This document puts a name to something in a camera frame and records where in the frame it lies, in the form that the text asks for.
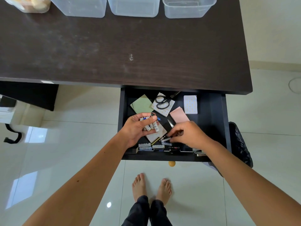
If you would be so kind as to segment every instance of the pink sticky note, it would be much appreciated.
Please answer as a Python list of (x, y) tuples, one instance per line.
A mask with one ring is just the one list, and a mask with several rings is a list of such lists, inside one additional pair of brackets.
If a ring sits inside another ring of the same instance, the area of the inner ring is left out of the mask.
[(176, 123), (189, 121), (181, 107), (177, 107), (174, 111), (170, 112), (170, 115)]

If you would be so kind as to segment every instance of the sticky note pad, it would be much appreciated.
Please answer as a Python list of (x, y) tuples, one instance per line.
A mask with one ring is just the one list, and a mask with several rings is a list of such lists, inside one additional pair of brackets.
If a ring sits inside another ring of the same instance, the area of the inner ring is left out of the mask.
[(151, 107), (152, 103), (145, 94), (131, 103), (130, 106), (137, 114), (150, 113), (153, 111), (153, 108)]
[(181, 107), (177, 107), (174, 111), (170, 112), (170, 115), (176, 123), (189, 121)]
[(186, 114), (197, 114), (198, 113), (198, 102), (196, 95), (185, 95), (184, 96), (184, 111)]
[(164, 117), (167, 117), (174, 103), (175, 103), (175, 101), (170, 100), (169, 106), (168, 106), (167, 108), (165, 108), (165, 109), (158, 109), (158, 108), (157, 108), (157, 104), (158, 104), (158, 103), (156, 102), (156, 100), (154, 100), (154, 101), (153, 101), (153, 105), (152, 105), (151, 107), (152, 107), (154, 110), (156, 110), (158, 113), (162, 114)]
[(156, 133), (153, 133), (153, 134), (149, 134), (149, 135), (146, 135), (146, 138), (152, 143), (155, 139), (157, 139), (158, 137), (162, 137), (164, 136), (167, 131), (165, 130), (165, 128), (159, 124), (158, 125), (158, 128), (159, 128), (159, 132), (156, 132)]

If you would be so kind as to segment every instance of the green sticky note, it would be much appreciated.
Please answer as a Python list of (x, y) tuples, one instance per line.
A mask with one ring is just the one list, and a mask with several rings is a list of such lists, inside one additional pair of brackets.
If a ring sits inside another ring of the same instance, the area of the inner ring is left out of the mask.
[(144, 94), (136, 101), (130, 104), (132, 109), (138, 113), (150, 113), (153, 111), (152, 102), (148, 99), (148, 97)]

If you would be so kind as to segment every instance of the forearm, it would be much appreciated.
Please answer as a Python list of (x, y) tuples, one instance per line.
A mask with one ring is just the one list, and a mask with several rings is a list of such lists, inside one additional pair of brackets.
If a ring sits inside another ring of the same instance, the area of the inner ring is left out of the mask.
[(301, 205), (212, 141), (205, 153), (257, 225), (300, 225)]
[(125, 150), (126, 140), (118, 133), (44, 202), (24, 226), (88, 226)]

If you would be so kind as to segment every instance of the black pants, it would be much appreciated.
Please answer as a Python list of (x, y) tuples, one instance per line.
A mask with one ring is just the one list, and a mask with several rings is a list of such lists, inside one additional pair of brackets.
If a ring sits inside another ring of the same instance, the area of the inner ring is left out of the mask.
[(122, 226), (147, 226), (148, 218), (152, 226), (172, 226), (166, 216), (163, 202), (154, 200), (150, 207), (147, 196), (138, 198)]

